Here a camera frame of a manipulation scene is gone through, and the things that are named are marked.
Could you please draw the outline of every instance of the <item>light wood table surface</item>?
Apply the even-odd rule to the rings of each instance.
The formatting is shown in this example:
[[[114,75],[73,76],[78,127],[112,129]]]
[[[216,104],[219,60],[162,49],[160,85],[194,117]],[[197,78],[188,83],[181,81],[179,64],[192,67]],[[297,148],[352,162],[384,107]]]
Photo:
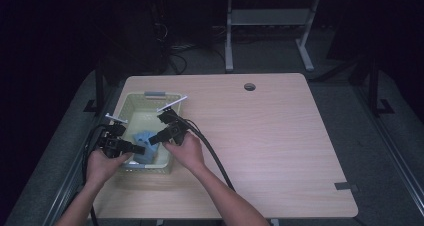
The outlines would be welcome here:
[[[253,83],[256,90],[246,91]],[[334,148],[301,74],[131,77],[128,93],[187,95],[182,116],[194,121],[236,191],[266,218],[354,217],[358,213]],[[207,166],[223,179],[209,151]],[[94,204],[99,218],[220,218],[192,174],[174,162],[169,175],[118,172]]]

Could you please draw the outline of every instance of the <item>black cable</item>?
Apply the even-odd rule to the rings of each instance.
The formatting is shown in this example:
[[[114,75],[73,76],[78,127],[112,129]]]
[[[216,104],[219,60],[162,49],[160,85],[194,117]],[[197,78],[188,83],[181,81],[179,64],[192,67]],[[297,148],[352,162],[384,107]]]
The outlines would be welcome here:
[[[193,125],[191,125],[190,123],[188,123],[186,119],[183,119],[183,118],[181,118],[178,115],[171,115],[171,114],[169,114],[169,116],[171,116],[171,117],[179,120],[181,123],[183,123],[185,126],[187,126],[194,134],[196,134],[196,136],[199,137],[200,140],[202,140],[202,142],[205,144],[206,148],[211,153],[211,155],[212,155],[213,159],[215,160],[216,164],[218,165],[218,168],[221,171],[222,176],[224,177],[225,182],[227,183],[228,187],[235,192],[236,190],[234,189],[234,186],[231,183],[231,180],[228,177],[227,172],[224,169],[224,166],[222,165],[221,161],[219,160],[218,156],[216,155],[215,151],[213,150],[211,144],[208,142],[208,140],[206,139],[206,137],[199,130],[197,130],[195,127],[193,127]]]
[[[225,58],[224,58],[224,56],[222,56],[222,54],[218,50],[216,50],[216,49],[209,49],[209,50],[212,50],[213,52],[215,52],[216,54],[218,54],[218,56],[222,59],[222,61],[225,64]]]
[[[99,124],[96,127],[94,127],[93,129],[90,130],[90,133],[88,134],[86,143],[84,145],[84,151],[82,153],[82,185],[85,185],[85,183],[87,182],[87,166],[88,166],[88,156],[89,156],[89,148],[90,148],[90,144],[91,144],[91,139],[93,138],[94,133],[96,132],[97,129],[104,127],[106,128],[108,125],[106,124]],[[97,222],[97,217],[96,217],[96,213],[94,211],[94,207],[91,207],[90,210],[90,215],[91,215],[91,221],[93,222],[93,225],[98,226],[99,223]]]
[[[197,127],[197,125],[193,121],[191,121],[190,119],[186,119],[186,121],[189,122],[189,123],[191,123],[191,124],[193,124],[194,127],[196,127],[197,131],[199,131],[199,133],[202,133],[202,132],[200,132],[199,127]]]
[[[361,220],[359,220],[358,217],[353,217],[353,220],[355,220],[361,226],[367,226],[364,222],[362,222]]]
[[[184,67],[181,71],[179,71],[178,68],[177,68],[177,65],[174,63],[174,61],[169,59],[169,64],[171,65],[172,69],[175,71],[175,74],[177,74],[177,75],[183,74],[184,71],[187,69],[187,60],[185,58],[183,58],[182,56],[176,55],[176,54],[170,54],[169,56],[174,56],[174,57],[177,57],[177,58],[180,58],[181,60],[183,60]]]
[[[87,140],[85,142],[84,145],[84,151],[82,153],[82,184],[85,185],[86,180],[87,180],[87,166],[88,166],[88,151],[90,148],[90,144],[91,144],[91,139],[93,138],[94,133],[96,132],[97,129],[101,128],[101,127],[107,127],[107,124],[99,124],[96,127],[92,128],[90,130],[90,133],[88,134]]]

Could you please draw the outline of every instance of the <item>hand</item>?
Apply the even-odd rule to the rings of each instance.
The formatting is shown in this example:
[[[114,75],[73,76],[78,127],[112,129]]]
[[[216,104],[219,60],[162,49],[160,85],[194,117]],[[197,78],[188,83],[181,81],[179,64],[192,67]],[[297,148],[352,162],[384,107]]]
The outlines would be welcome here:
[[[190,132],[184,135],[184,141],[181,146],[169,142],[163,142],[162,144],[174,155],[178,162],[191,172],[205,166],[200,140]]]
[[[125,153],[117,158],[108,158],[101,149],[90,154],[87,166],[87,184],[103,187],[104,183],[112,177],[118,167],[131,157],[132,153]]]

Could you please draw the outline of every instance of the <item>person's left hand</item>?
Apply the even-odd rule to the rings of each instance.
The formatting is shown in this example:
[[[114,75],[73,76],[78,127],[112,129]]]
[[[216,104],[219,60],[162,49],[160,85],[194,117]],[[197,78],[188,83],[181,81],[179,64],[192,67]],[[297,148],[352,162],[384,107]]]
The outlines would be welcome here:
[[[112,177],[119,165],[128,160],[132,153],[125,153],[117,158],[108,158],[101,149],[90,154],[87,166],[87,183],[103,187],[104,183]]]

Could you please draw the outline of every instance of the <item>white shelf leg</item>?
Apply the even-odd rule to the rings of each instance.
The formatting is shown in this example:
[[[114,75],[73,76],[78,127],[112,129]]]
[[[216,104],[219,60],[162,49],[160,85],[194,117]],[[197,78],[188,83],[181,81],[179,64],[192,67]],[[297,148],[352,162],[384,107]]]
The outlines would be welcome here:
[[[225,72],[231,73],[233,65],[233,49],[231,47],[231,0],[228,0],[227,10],[227,41],[225,42]]]
[[[318,8],[319,0],[314,0],[312,3],[311,10],[308,15],[307,22],[305,24],[305,31],[303,32],[302,37],[300,39],[296,39],[296,45],[299,49],[300,56],[302,57],[303,64],[307,71],[313,71],[314,65],[312,64],[311,58],[309,57],[308,51],[305,48],[306,41],[308,40],[309,33],[311,31],[312,23],[314,22],[315,13]]]
[[[156,220],[156,226],[163,226],[163,219]]]
[[[272,226],[280,226],[280,222],[278,219],[271,219],[271,225]]]

